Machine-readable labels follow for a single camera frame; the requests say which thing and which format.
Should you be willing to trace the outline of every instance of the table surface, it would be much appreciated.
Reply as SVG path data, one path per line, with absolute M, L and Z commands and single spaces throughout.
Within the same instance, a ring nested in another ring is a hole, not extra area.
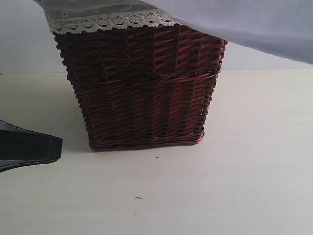
M 0 118 L 64 139 L 0 174 L 1 235 L 313 233 L 313 70 L 222 72 L 195 146 L 93 153 L 65 74 L 2 75 Z

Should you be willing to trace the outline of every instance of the wicker basket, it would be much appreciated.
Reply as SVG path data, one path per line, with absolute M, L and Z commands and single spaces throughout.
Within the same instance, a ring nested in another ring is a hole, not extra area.
M 226 41 L 178 24 L 54 35 L 92 149 L 203 138 Z

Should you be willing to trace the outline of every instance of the lace trim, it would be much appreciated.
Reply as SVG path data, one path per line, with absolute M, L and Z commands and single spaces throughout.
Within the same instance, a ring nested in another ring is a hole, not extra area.
M 68 19 L 52 19 L 47 16 L 51 32 L 57 34 L 95 32 L 97 30 L 140 28 L 143 26 L 158 27 L 160 25 L 173 26 L 178 22 L 172 20 L 163 11 L 145 10 L 104 15 L 93 15 Z

